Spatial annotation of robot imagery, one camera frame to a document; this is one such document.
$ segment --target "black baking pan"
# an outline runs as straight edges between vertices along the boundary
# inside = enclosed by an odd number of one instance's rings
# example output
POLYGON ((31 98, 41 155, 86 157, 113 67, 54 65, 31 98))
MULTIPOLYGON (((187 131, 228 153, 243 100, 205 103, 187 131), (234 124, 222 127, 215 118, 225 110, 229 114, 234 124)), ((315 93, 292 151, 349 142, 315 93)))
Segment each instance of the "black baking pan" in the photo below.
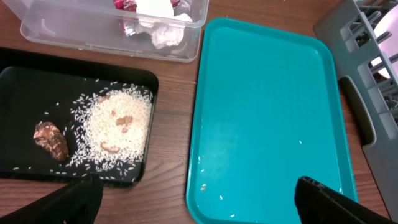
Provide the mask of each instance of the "black baking pan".
MULTIPOLYGON (((77 150, 73 131, 65 133, 70 157, 58 161, 36 145, 33 140, 35 125, 51 121, 62 132, 63 127, 75 124, 70 110, 76 108, 73 101, 82 93, 105 95, 106 92, 100 93, 104 86, 118 90, 124 88, 125 83, 136 85, 142 94, 152 94, 144 157, 135 161, 133 170, 127 175, 120 176, 116 166, 99 172, 107 186, 130 187, 144 174, 159 89, 157 77, 152 72, 135 68, 0 48, 0 177, 71 182, 96 172, 96 169, 86 170, 88 166, 95 166, 93 161, 78 167, 68 165, 77 150)), ((121 170, 130 167, 127 162, 119 166, 121 170)))

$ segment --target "clear plastic container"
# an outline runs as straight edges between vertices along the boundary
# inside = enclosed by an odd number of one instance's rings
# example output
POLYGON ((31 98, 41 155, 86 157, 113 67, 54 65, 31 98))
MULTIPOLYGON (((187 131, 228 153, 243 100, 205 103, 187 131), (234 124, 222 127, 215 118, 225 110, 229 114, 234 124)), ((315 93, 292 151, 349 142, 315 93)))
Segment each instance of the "clear plastic container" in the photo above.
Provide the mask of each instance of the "clear plastic container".
POLYGON ((32 42, 112 54, 191 62, 198 55, 208 0, 181 0, 174 9, 184 22, 115 8, 113 0, 3 0, 21 19, 21 34, 32 42), (127 36, 121 21, 145 20, 184 30, 181 43, 157 49, 149 34, 127 36))

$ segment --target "blue tray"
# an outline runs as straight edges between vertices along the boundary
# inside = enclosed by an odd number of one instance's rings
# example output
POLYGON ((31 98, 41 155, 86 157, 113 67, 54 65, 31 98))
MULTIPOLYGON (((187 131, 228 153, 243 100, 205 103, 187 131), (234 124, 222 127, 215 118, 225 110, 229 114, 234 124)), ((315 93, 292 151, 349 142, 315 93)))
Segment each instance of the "blue tray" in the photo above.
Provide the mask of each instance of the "blue tray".
POLYGON ((317 39, 232 19, 205 29, 187 206, 198 223, 300 223, 307 175, 358 201, 333 57, 317 39))

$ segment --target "wooden table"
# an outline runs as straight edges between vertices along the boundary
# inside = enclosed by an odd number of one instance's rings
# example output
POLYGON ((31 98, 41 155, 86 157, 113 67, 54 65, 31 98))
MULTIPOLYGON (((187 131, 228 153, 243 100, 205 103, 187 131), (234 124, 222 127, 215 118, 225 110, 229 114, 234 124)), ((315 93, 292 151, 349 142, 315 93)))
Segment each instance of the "wooden table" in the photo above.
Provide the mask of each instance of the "wooden table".
MULTIPOLYGON (((314 23, 339 0, 210 0, 208 21, 230 17, 315 36, 314 23)), ((19 33, 20 20, 0 1, 0 46, 91 60, 154 72, 159 98, 150 138, 147 169, 134 190, 105 189, 96 223, 193 223, 185 206, 190 133, 199 59, 175 63, 35 44, 19 33)), ((357 125, 341 93, 359 202, 388 217, 361 149, 357 125)), ((63 184, 0 180, 0 216, 13 212, 63 184)))

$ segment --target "gray plastic basket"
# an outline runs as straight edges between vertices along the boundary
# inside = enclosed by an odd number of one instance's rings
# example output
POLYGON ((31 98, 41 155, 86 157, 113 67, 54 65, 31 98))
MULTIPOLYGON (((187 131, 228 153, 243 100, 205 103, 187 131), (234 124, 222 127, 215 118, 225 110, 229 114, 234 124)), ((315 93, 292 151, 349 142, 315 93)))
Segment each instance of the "gray plastic basket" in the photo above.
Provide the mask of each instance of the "gray plastic basket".
POLYGON ((398 222, 398 76, 392 67, 398 54, 388 58, 378 46, 390 32, 376 37, 373 31, 398 2, 365 2, 342 1, 314 29, 333 53, 338 78, 363 133, 366 159, 391 218, 398 222), (371 66, 378 57, 382 62, 371 66), (390 79, 377 77, 383 68, 390 79))

